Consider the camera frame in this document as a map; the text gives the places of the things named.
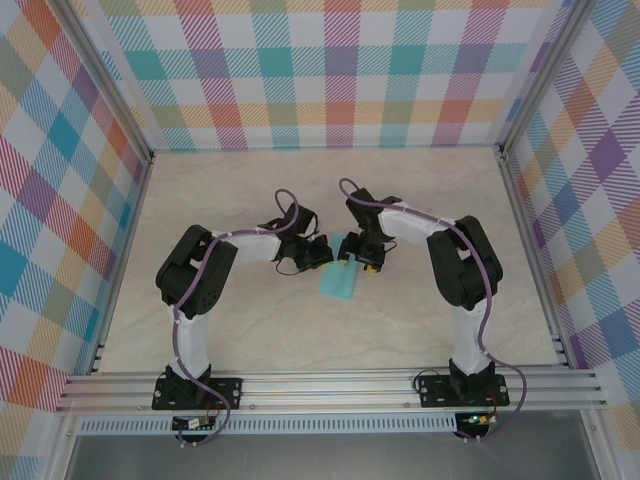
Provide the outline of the teal square paper sheet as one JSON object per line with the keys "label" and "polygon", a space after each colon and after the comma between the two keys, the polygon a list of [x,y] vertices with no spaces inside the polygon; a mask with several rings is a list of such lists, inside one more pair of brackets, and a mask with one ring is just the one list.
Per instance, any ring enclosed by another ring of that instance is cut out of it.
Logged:
{"label": "teal square paper sheet", "polygon": [[[339,253],[342,241],[346,238],[345,233],[332,233],[329,236],[329,245],[334,257]],[[321,295],[338,299],[350,299],[353,294],[358,263],[349,256],[346,262],[337,258],[321,267],[322,276],[318,292]]]}

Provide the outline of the grey metal panel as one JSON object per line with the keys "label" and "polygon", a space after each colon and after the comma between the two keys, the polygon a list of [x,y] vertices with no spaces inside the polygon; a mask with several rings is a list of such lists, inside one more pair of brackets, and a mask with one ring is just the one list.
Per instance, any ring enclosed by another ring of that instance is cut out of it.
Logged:
{"label": "grey metal panel", "polygon": [[83,436],[65,480],[600,480],[580,446],[503,440],[465,445],[405,435],[224,436],[202,448],[171,437]]}

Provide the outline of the left small circuit board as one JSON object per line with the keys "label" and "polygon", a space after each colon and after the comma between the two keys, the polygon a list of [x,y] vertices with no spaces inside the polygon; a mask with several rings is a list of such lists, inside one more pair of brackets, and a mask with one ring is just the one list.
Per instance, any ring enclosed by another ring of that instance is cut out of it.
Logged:
{"label": "left small circuit board", "polygon": [[174,416],[171,429],[173,431],[211,431],[216,426],[215,416]]}

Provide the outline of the long aluminium mounting rail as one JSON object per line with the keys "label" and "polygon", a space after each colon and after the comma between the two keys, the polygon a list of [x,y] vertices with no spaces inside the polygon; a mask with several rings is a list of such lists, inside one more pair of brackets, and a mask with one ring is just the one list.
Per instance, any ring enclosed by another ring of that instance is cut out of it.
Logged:
{"label": "long aluminium mounting rail", "polygon": [[[524,410],[583,410],[607,406],[596,374],[562,365],[529,366],[520,376],[504,368],[508,411],[525,394]],[[420,409],[414,369],[325,371],[220,371],[215,377],[242,380],[239,411],[266,413],[378,413]],[[113,372],[72,376],[58,402],[59,414],[151,413],[157,372]]]}

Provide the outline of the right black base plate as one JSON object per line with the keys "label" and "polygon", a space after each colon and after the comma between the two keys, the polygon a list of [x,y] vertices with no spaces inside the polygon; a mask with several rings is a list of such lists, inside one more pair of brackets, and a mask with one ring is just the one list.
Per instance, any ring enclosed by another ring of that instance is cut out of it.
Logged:
{"label": "right black base plate", "polygon": [[503,375],[496,375],[488,385],[462,398],[451,386],[449,375],[421,375],[415,382],[422,408],[435,407],[504,407],[510,397]]}

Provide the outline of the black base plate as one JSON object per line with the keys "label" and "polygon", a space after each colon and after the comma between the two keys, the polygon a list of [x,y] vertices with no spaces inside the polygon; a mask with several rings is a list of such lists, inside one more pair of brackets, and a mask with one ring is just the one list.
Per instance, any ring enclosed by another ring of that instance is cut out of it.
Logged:
{"label": "black base plate", "polygon": [[422,408],[435,407],[504,407],[510,397],[503,375],[496,375],[488,385],[462,398],[451,386],[449,375],[421,375],[415,382]]}
{"label": "black base plate", "polygon": [[[240,378],[211,377],[201,379],[200,382],[224,397],[231,410],[239,408],[242,394],[242,380]],[[156,381],[151,401],[153,410],[187,411],[216,409],[217,407],[224,409],[223,401],[203,390],[191,380],[164,376]]]}

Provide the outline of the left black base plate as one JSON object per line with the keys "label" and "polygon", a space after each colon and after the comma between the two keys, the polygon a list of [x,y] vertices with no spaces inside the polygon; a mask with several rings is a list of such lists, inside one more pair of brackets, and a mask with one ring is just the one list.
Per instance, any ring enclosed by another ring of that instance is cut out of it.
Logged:
{"label": "left black base plate", "polygon": [[[240,378],[211,377],[201,379],[200,382],[224,397],[231,410],[239,408],[242,394],[242,380]],[[224,409],[223,401],[203,390],[191,380],[164,376],[156,381],[151,401],[153,410],[187,411],[216,409],[217,407]]]}

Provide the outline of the left aluminium side rail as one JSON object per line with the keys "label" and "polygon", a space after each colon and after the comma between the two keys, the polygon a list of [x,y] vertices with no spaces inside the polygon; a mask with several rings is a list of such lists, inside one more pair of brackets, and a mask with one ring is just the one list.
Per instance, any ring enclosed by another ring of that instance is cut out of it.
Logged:
{"label": "left aluminium side rail", "polygon": [[98,351],[104,347],[108,338],[109,330],[113,321],[115,308],[117,305],[118,296],[124,280],[127,263],[132,250],[136,229],[139,223],[139,218],[144,205],[145,196],[148,190],[149,182],[152,176],[154,163],[156,160],[156,153],[152,151],[149,158],[146,161],[143,175],[141,178],[141,185],[136,197],[136,202],[132,210],[130,219],[127,224],[126,237],[123,244],[121,255],[119,256],[117,268],[114,271],[114,279],[111,282],[109,290],[109,296],[105,305],[105,310],[101,314],[99,321],[94,331],[94,336],[89,344],[88,357],[84,360],[80,373],[82,375],[91,375],[98,363]]}

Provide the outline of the aluminium side rail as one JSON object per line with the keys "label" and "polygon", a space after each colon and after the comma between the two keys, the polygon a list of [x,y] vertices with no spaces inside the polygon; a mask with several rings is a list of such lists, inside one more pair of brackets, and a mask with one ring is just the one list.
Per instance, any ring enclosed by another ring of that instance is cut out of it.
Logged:
{"label": "aluminium side rail", "polygon": [[558,363],[565,368],[574,369],[576,367],[575,356],[573,355],[572,347],[568,342],[568,337],[566,336],[566,331],[562,324],[550,283],[545,276],[542,257],[538,251],[537,240],[533,228],[528,222],[523,197],[520,194],[513,178],[507,155],[502,151],[500,145],[494,145],[493,151],[499,173],[503,180],[507,197],[511,205],[511,210],[515,218],[519,236],[523,244],[529,270],[532,274],[542,311],[548,325],[552,343],[556,350]]}
{"label": "aluminium side rail", "polygon": [[94,331],[94,336],[89,344],[88,357],[84,360],[80,373],[82,375],[91,375],[98,363],[98,351],[104,347],[108,338],[109,330],[113,321],[115,308],[117,305],[118,296],[124,280],[127,263],[132,250],[136,229],[139,223],[139,218],[144,205],[145,196],[148,190],[149,182],[152,176],[154,163],[156,160],[156,153],[152,151],[149,158],[146,161],[143,175],[141,178],[141,185],[136,197],[136,202],[132,210],[130,219],[127,224],[126,237],[123,244],[121,255],[119,256],[117,268],[114,271],[114,279],[111,282],[109,290],[109,296],[105,305],[105,310],[101,314],[99,321]]}

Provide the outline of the right aluminium side rail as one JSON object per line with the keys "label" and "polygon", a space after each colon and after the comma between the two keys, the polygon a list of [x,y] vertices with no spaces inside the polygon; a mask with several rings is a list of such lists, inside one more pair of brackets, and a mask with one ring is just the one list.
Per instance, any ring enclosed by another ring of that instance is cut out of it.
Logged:
{"label": "right aluminium side rail", "polygon": [[573,355],[572,347],[568,342],[568,337],[566,336],[566,331],[562,324],[550,283],[545,276],[542,257],[538,251],[537,240],[533,228],[528,222],[523,197],[520,194],[513,178],[507,155],[502,151],[500,145],[494,145],[493,151],[499,173],[503,180],[507,197],[511,205],[511,210],[515,218],[519,236],[523,244],[529,270],[532,274],[542,311],[548,325],[552,343],[556,350],[558,363],[565,368],[574,369],[576,367],[575,356]]}

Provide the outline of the right aluminium frame post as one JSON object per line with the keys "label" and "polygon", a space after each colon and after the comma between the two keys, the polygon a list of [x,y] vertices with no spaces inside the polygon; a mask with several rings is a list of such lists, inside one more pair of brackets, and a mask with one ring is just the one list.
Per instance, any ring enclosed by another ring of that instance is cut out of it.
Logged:
{"label": "right aluminium frame post", "polygon": [[500,164],[508,162],[509,155],[514,151],[516,144],[525,133],[535,110],[556,78],[560,67],[597,2],[598,0],[572,0],[563,21],[561,23],[556,21],[552,23],[552,25],[558,25],[557,33],[552,38],[552,42],[546,48],[541,59],[538,60],[537,56],[533,61],[533,65],[537,69],[529,82],[526,94],[522,99],[519,99],[518,108],[515,110],[512,120],[506,122],[504,135],[495,144],[494,150]]}

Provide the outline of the aluminium frame post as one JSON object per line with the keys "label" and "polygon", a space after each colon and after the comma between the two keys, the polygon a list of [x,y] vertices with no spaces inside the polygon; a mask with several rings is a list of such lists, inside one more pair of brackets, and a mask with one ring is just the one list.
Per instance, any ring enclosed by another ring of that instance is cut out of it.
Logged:
{"label": "aluminium frame post", "polygon": [[46,0],[46,3],[56,16],[62,29],[70,38],[86,70],[94,80],[99,91],[103,94],[114,117],[119,121],[121,128],[131,141],[134,150],[144,159],[147,165],[152,165],[154,160],[153,149],[144,138],[137,121],[118,90],[115,80],[102,60],[98,49],[94,46],[70,1]]}
{"label": "aluminium frame post", "polygon": [[556,21],[552,23],[552,25],[558,25],[557,33],[552,38],[552,42],[546,48],[541,59],[538,60],[537,56],[533,61],[533,65],[537,69],[529,82],[526,94],[522,99],[519,99],[518,108],[515,110],[512,120],[506,122],[504,135],[495,144],[494,150],[500,164],[508,162],[509,155],[514,151],[516,144],[525,133],[535,110],[556,78],[560,67],[597,2],[598,0],[572,0],[563,21],[561,23]]}

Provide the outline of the left aluminium frame post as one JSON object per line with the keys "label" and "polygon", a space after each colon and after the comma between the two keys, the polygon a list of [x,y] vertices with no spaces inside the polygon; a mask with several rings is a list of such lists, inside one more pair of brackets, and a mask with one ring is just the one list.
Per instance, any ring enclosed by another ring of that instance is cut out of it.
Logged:
{"label": "left aluminium frame post", "polygon": [[115,80],[102,60],[98,49],[94,46],[70,1],[46,0],[46,3],[56,16],[62,29],[70,38],[86,70],[94,80],[99,91],[103,94],[114,117],[119,121],[121,128],[131,141],[134,150],[144,159],[147,165],[152,165],[154,160],[153,149],[144,138],[137,121],[118,90]]}

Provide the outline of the right aluminium frame leg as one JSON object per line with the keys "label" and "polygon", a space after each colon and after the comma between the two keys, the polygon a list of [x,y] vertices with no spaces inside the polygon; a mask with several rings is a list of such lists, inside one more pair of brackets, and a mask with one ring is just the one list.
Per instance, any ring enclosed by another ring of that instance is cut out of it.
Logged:
{"label": "right aluminium frame leg", "polygon": [[620,480],[603,415],[599,410],[593,409],[583,409],[580,414],[600,479]]}

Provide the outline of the aluminium frame leg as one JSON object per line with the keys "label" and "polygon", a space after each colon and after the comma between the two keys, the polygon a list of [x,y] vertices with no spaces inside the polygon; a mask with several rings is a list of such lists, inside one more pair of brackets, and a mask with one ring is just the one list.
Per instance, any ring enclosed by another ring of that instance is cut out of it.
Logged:
{"label": "aluminium frame leg", "polygon": [[65,480],[78,432],[78,417],[66,415],[56,437],[44,480]]}
{"label": "aluminium frame leg", "polygon": [[593,409],[583,409],[580,414],[600,479],[620,480],[603,415],[599,410]]}

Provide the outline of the left aluminium frame leg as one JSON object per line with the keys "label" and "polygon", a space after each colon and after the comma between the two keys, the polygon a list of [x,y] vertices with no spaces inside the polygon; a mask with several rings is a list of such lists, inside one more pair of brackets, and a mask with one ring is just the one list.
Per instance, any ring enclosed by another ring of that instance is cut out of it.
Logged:
{"label": "left aluminium frame leg", "polygon": [[44,480],[65,480],[78,432],[78,417],[66,415],[56,437]]}

